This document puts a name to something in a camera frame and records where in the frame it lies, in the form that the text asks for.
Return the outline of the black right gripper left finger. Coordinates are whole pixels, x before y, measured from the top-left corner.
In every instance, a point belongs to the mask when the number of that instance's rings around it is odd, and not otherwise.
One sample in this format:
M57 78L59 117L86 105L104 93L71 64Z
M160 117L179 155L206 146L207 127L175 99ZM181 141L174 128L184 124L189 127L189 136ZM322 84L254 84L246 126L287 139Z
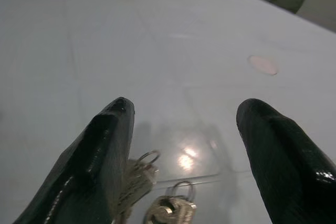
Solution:
M59 156L13 224L111 224L134 127L134 104L109 103Z

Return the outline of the pink round sticker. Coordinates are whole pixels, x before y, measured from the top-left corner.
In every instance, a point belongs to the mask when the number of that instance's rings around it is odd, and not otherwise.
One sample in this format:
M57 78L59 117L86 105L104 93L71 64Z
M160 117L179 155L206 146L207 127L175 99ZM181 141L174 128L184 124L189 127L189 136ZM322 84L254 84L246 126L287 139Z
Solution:
M248 62L254 69L263 74L274 76L278 73L277 65L269 58L251 55Z

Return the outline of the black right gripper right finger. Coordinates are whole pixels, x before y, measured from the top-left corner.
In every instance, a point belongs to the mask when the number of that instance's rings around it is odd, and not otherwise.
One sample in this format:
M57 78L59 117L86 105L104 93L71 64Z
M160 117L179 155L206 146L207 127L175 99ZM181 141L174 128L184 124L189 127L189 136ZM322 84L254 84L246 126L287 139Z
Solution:
M336 224L336 164L303 129L259 99L236 123L272 224Z

